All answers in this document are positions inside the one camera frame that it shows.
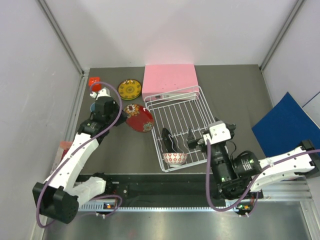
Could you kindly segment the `red floral plate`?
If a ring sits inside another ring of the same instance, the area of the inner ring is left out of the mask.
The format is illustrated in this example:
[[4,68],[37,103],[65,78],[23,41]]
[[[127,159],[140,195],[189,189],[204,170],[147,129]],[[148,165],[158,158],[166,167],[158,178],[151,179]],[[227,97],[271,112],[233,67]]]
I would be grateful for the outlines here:
[[140,104],[128,104],[124,108],[124,112],[128,114],[126,119],[127,125],[139,133],[147,133],[154,127],[153,115]]

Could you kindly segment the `yellow patterned plate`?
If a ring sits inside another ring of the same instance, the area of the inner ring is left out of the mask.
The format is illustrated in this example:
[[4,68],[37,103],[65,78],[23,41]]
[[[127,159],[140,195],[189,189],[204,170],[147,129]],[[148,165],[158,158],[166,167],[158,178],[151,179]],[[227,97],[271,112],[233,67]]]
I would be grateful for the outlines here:
[[119,84],[117,91],[122,100],[131,101],[142,94],[142,84],[136,79],[126,79]]

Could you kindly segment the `light blue plastic cup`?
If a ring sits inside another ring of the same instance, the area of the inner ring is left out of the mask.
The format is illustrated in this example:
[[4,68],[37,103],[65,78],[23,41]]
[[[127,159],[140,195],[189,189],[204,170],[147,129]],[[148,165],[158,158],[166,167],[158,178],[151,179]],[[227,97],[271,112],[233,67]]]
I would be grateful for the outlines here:
[[90,111],[93,112],[95,110],[95,103],[92,103],[90,106]]

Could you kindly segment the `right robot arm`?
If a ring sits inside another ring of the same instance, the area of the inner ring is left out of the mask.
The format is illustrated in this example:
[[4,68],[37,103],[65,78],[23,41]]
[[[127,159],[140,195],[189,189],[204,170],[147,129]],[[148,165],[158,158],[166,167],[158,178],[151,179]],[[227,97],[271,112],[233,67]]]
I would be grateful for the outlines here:
[[199,138],[188,129],[188,148],[200,148],[207,156],[209,177],[206,178],[206,187],[210,187],[210,181],[214,184],[211,197],[235,200],[258,193],[273,183],[300,176],[319,176],[320,152],[310,140],[302,141],[289,152],[264,159],[258,159],[250,150],[233,157],[228,153],[227,142],[233,139],[235,129],[235,124],[221,120],[209,124]]

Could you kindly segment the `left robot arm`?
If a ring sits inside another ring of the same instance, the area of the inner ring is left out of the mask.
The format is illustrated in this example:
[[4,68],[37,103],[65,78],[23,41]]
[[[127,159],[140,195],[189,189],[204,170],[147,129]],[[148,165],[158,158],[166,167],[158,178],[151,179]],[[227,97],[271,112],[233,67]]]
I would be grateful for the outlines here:
[[113,86],[104,83],[101,90],[90,93],[95,102],[89,119],[80,124],[70,149],[57,168],[43,183],[37,182],[34,185],[32,194],[39,227],[45,227],[40,216],[68,224],[84,204],[99,195],[106,199],[113,194],[113,185],[99,175],[91,176],[79,185],[75,183],[87,160],[110,129],[127,119],[122,101],[114,100],[110,95],[110,91],[114,90]]

